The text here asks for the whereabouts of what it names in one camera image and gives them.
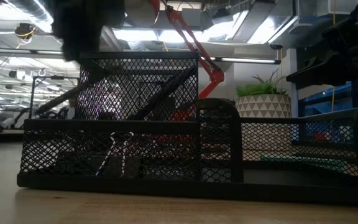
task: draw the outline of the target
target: black object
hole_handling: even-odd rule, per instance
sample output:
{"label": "black object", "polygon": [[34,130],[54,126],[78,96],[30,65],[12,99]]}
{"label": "black object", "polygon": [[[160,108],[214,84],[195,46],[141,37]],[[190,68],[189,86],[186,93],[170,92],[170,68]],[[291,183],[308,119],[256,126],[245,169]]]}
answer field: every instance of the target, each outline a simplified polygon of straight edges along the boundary
{"label": "black object", "polygon": [[283,49],[282,45],[278,45],[278,44],[269,44],[270,48],[273,50],[281,50]]}
{"label": "black object", "polygon": [[35,27],[32,24],[28,24],[25,22],[20,23],[15,29],[15,34],[17,38],[23,40],[30,40],[34,32]]}
{"label": "black object", "polygon": [[324,59],[312,58],[306,68],[287,77],[288,82],[296,84],[296,88],[311,85],[344,85],[348,81],[355,85],[358,104],[358,5],[350,18],[337,23],[322,33],[332,51]]}
{"label": "black object", "polygon": [[17,71],[9,71],[9,77],[16,78],[17,77]]}
{"label": "black object", "polygon": [[240,118],[226,100],[197,107],[197,122],[26,120],[17,183],[358,205],[358,110],[267,119]]}
{"label": "black object", "polygon": [[51,0],[48,5],[54,20],[53,34],[63,40],[64,58],[76,60],[81,65],[82,52],[99,51],[103,26],[120,27],[124,23],[124,0]]}

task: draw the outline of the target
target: ceiling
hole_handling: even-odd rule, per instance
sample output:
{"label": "ceiling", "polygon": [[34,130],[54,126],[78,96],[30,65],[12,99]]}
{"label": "ceiling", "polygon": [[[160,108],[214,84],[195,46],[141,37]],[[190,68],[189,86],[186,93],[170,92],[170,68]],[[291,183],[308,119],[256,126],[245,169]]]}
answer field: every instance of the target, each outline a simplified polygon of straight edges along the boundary
{"label": "ceiling", "polygon": [[[213,26],[211,21],[204,21],[204,19],[195,22],[190,18],[192,16],[183,16],[188,23],[192,23],[196,29],[195,34],[199,40],[202,40],[203,47],[212,57],[247,57],[247,58],[264,58],[276,59],[277,52],[272,50],[268,41],[274,37],[284,25],[287,25],[290,20],[294,19],[293,0],[276,0],[276,1],[244,1],[244,0],[227,0],[227,1],[203,1],[192,0],[180,3],[177,1],[169,1],[174,7],[180,9],[183,14],[191,14],[194,16],[200,15],[201,18],[211,18],[217,9],[227,7],[231,13],[233,21]],[[307,19],[312,21],[315,29],[322,29],[327,25],[330,18],[322,13],[317,15],[317,5],[310,6],[309,4],[302,4],[301,12],[304,17],[300,21]],[[61,42],[52,35],[39,30],[37,35],[34,35],[31,42],[24,43],[19,40],[13,33],[15,27],[21,23],[31,23],[34,21],[28,14],[12,9],[5,4],[0,4],[0,48],[4,49],[29,49],[29,50],[48,50],[58,51],[61,47]],[[294,24],[286,27],[287,30],[279,36],[273,44],[282,44],[285,48],[293,47],[301,43],[308,45],[315,41],[306,32],[301,35],[293,35],[288,32],[293,28]],[[125,35],[125,32],[142,31],[137,35]],[[151,38],[145,32],[151,32]],[[304,41],[302,36],[308,36],[309,42]],[[117,49],[131,50],[132,39],[141,42],[145,50],[152,51],[183,51],[188,50],[188,47],[183,43],[183,40],[178,37],[171,25],[167,24],[166,15],[160,13],[156,25],[151,29],[123,27],[121,30],[106,29],[101,37],[101,50],[112,51]],[[229,68],[230,63],[220,63],[223,70]],[[11,78],[9,73],[18,71],[17,77]],[[45,76],[58,75],[65,78],[78,78],[79,67],[74,62],[65,62],[62,57],[43,58],[37,54],[28,57],[15,57],[11,53],[0,54],[0,108],[8,109],[20,108],[29,106],[30,92],[32,88],[32,76],[44,74]],[[35,89],[35,104],[40,104],[53,98],[64,91],[73,88],[76,85],[76,80],[51,80],[46,78],[44,82],[39,80],[39,86]],[[57,86],[58,90],[51,90],[48,86]]]}

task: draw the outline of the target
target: mesh compartment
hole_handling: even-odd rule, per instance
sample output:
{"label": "mesh compartment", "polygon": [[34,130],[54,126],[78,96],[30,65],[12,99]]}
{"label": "mesh compartment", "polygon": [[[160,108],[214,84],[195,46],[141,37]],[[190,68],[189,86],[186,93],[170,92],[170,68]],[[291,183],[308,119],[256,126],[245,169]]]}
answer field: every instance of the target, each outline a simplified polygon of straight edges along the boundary
{"label": "mesh compartment", "polygon": [[77,119],[195,121],[187,110],[198,97],[198,54],[136,52],[91,55],[96,65],[81,68]]}
{"label": "mesh compartment", "polygon": [[352,118],[313,122],[243,118],[242,150],[245,162],[290,167],[346,184],[358,176]]}
{"label": "mesh compartment", "polygon": [[200,114],[201,180],[231,182],[229,114],[203,110]]}
{"label": "mesh compartment", "polygon": [[188,134],[26,131],[21,174],[194,180],[197,158]]}

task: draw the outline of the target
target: metal frame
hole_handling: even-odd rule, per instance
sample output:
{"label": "metal frame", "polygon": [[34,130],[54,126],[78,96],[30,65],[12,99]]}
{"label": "metal frame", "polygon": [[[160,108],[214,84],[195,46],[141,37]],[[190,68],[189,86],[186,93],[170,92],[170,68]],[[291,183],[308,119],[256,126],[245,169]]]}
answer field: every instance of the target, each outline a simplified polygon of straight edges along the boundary
{"label": "metal frame", "polygon": [[34,106],[34,93],[35,93],[35,88],[38,86],[35,84],[36,79],[38,78],[50,78],[51,80],[64,80],[64,79],[75,79],[79,82],[80,78],[73,78],[73,77],[61,77],[61,76],[34,76],[32,77],[32,87],[31,87],[31,99],[30,99],[30,114],[29,114],[29,119],[32,118],[32,109]]}
{"label": "metal frame", "polygon": [[[312,185],[270,185],[243,184],[243,169],[269,169],[263,162],[244,163],[242,161],[241,123],[302,124],[330,119],[353,118],[357,140],[358,165],[358,109],[321,114],[310,118],[240,118],[238,112],[228,101],[205,99],[198,102],[201,110],[219,108],[229,114],[229,125],[232,136],[231,183],[211,183],[200,181],[117,179],[113,177],[81,177],[60,175],[36,175],[20,173],[17,176],[19,187],[49,190],[80,190],[93,192],[112,192],[120,194],[146,194],[176,197],[221,198],[229,200],[262,200],[308,203],[340,203],[358,205],[358,184],[353,187],[325,187]],[[161,122],[161,121],[75,121],[75,120],[26,120],[25,130],[59,131],[59,130],[97,130],[97,131],[130,131],[134,133],[189,134],[200,135],[197,122]],[[274,169],[275,164],[266,165]]]}
{"label": "metal frame", "polygon": [[[99,52],[99,54],[111,54],[109,52]],[[3,49],[0,48],[0,57],[20,57],[20,58],[54,58],[54,59],[64,59],[63,53],[61,51],[57,50],[21,50],[21,49]],[[259,63],[259,64],[269,64],[269,65],[280,65],[281,60],[277,60],[274,58],[237,58],[237,57],[229,57],[233,59],[230,60],[223,60],[223,58],[227,57],[220,57],[220,56],[211,56],[212,61],[219,62],[219,63]],[[237,61],[236,59],[256,59],[256,60],[271,60],[274,61],[274,63],[263,63],[263,62],[241,62]]]}

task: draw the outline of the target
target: wooden table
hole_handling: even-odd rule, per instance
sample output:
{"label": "wooden table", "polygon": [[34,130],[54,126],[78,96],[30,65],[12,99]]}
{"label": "wooden table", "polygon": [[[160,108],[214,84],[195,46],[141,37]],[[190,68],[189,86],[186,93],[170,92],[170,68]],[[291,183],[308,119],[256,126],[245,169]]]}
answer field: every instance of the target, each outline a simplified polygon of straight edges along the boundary
{"label": "wooden table", "polygon": [[358,224],[354,207],[20,189],[20,159],[20,144],[0,144],[0,224]]}

